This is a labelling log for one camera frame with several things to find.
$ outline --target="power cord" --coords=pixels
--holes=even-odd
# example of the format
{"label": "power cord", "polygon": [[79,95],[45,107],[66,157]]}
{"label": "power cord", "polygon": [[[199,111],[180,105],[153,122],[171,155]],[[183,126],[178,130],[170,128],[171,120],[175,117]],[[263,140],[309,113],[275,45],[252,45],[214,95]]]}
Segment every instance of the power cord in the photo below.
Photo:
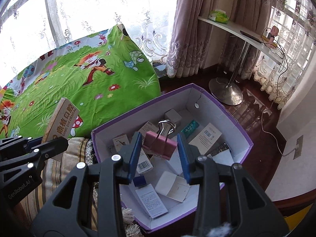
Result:
{"label": "power cord", "polygon": [[[265,31],[265,30],[268,30],[268,29],[271,30],[271,28],[268,28],[268,27],[265,28],[265,29],[263,30],[263,32],[262,32],[262,35],[263,35],[264,31]],[[285,52],[285,50],[283,49],[283,47],[279,44],[279,41],[278,41],[277,39],[276,39],[276,42],[277,42],[277,44],[278,44],[279,47],[280,47],[280,48],[278,48],[278,47],[276,47],[276,48],[277,48],[277,49],[281,52],[281,54],[283,55],[282,57],[280,57],[279,55],[276,54],[277,56],[279,56],[279,57],[282,59],[282,62],[281,62],[281,65],[280,65],[280,68],[279,68],[278,72],[279,72],[279,73],[282,72],[282,70],[284,69],[284,66],[285,66],[285,65],[284,65],[285,62],[286,62],[286,70],[285,70],[284,72],[282,72],[282,73],[279,75],[278,79],[277,79],[277,82],[276,82],[276,85],[277,85],[277,86],[276,86],[276,95],[277,95],[277,96],[276,96],[275,100],[278,98],[278,93],[279,93],[279,91],[278,91],[279,79],[280,79],[281,75],[284,74],[285,72],[287,72],[287,70],[288,70],[288,68],[289,68],[289,64],[288,64],[288,61],[287,61],[286,55],[285,55],[286,52]],[[263,42],[263,44],[264,44],[267,48],[269,48],[269,49],[272,51],[272,49],[271,49],[269,46],[267,46],[267,44],[269,44],[269,43]],[[270,134],[270,135],[272,135],[272,136],[274,137],[274,139],[276,140],[276,143],[277,143],[276,146],[277,146],[277,148],[278,148],[278,150],[279,150],[281,156],[282,156],[282,157],[286,157],[287,155],[290,155],[293,151],[295,151],[296,149],[298,149],[298,148],[299,148],[299,145],[296,145],[296,147],[295,147],[293,150],[291,150],[289,153],[287,153],[287,154],[284,155],[284,154],[281,152],[280,148],[279,148],[279,144],[278,144],[278,142],[277,142],[276,137],[275,137],[272,133],[267,132],[267,131],[265,131],[265,130],[263,129],[263,124],[262,124],[263,113],[264,113],[265,111],[271,110],[272,105],[273,105],[273,101],[272,101],[272,103],[271,103],[270,108],[265,109],[265,110],[262,111],[261,118],[260,118],[261,129],[262,129],[263,132],[265,132],[265,133],[267,133],[267,134]]]}

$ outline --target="sheer lace curtain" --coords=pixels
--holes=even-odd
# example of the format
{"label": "sheer lace curtain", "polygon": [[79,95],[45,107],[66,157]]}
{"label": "sheer lace curtain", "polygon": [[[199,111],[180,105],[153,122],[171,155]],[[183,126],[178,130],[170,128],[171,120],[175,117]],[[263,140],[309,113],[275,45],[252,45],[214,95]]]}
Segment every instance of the sheer lace curtain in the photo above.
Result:
{"label": "sheer lace curtain", "polygon": [[11,0],[0,18],[0,85],[48,51],[120,23],[150,61],[165,63],[176,3]]}
{"label": "sheer lace curtain", "polygon": [[315,52],[316,12],[310,0],[273,0],[272,4],[268,27],[279,28],[276,39],[285,50],[288,67],[286,63],[276,65],[261,53],[254,79],[281,109],[300,84]]}

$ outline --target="white table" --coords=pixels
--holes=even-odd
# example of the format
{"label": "white table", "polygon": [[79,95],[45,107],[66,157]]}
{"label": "white table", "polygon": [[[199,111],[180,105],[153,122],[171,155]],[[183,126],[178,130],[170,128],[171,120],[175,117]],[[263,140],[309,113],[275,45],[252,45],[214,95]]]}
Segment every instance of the white table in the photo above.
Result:
{"label": "white table", "polygon": [[222,24],[222,23],[215,22],[215,21],[210,20],[210,19],[205,18],[205,17],[198,17],[198,19],[205,21],[209,24],[212,24],[216,27],[219,27],[223,30],[226,30],[227,32],[230,32],[233,35],[235,35],[235,36],[237,36],[245,41],[244,47],[241,51],[237,65],[235,67],[235,70],[234,70],[233,75],[230,78],[230,80],[228,80],[226,78],[217,77],[217,78],[211,79],[209,82],[209,88],[210,88],[211,93],[215,96],[216,99],[218,99],[222,103],[225,103],[225,104],[228,104],[231,106],[235,106],[235,105],[240,104],[243,100],[242,91],[234,83],[234,81],[235,81],[236,75],[238,74],[239,68],[244,63],[244,60],[247,56],[247,52],[248,52],[250,45],[252,45],[253,47],[262,51],[264,54],[266,54],[268,57],[270,57],[278,65],[281,65],[282,59],[277,54],[275,54],[273,51],[271,51],[268,47],[266,47],[263,43],[259,43],[259,42],[255,41],[251,38],[248,38],[240,33],[240,31],[244,31],[245,33],[248,33],[248,34],[256,37],[257,39],[259,39],[260,41],[262,41],[261,37],[258,34],[250,31],[249,29],[247,29],[241,25],[238,25],[232,21],[228,21],[227,24]]}

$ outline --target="red boot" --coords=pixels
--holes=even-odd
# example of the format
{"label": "red boot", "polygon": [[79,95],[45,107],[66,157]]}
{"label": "red boot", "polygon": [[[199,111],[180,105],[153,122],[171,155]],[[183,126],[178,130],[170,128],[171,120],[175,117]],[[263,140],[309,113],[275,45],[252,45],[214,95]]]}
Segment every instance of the red boot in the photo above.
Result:
{"label": "red boot", "polygon": [[93,79],[92,79],[92,76],[93,76],[93,73],[96,72],[96,69],[91,69],[89,75],[88,75],[88,79],[86,80],[85,83],[83,83],[83,87],[88,85],[88,84],[91,84],[93,82]]}
{"label": "red boot", "polygon": [[107,73],[109,76],[115,74],[115,72],[112,71],[111,69],[106,69],[104,73]]}

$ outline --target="tabletop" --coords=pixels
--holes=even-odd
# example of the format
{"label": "tabletop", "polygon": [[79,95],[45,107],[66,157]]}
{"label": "tabletop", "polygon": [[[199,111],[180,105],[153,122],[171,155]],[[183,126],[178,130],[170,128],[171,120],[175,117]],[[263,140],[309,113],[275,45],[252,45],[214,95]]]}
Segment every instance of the tabletop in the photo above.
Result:
{"label": "tabletop", "polygon": [[282,59],[275,52],[271,51],[263,43],[259,43],[259,42],[255,41],[249,37],[246,37],[240,33],[240,31],[244,31],[245,33],[250,34],[261,41],[262,40],[261,37],[258,34],[256,34],[255,32],[252,32],[251,30],[249,30],[249,29],[247,29],[239,24],[236,24],[230,20],[228,21],[227,24],[223,24],[223,23],[219,23],[219,22],[215,22],[213,20],[210,20],[206,17],[198,17],[198,19],[234,34],[235,36],[241,38],[242,40],[248,42],[249,44],[251,44],[252,46],[257,48],[258,50],[262,51],[264,54],[266,54],[268,57],[270,57],[278,65],[281,65]]}

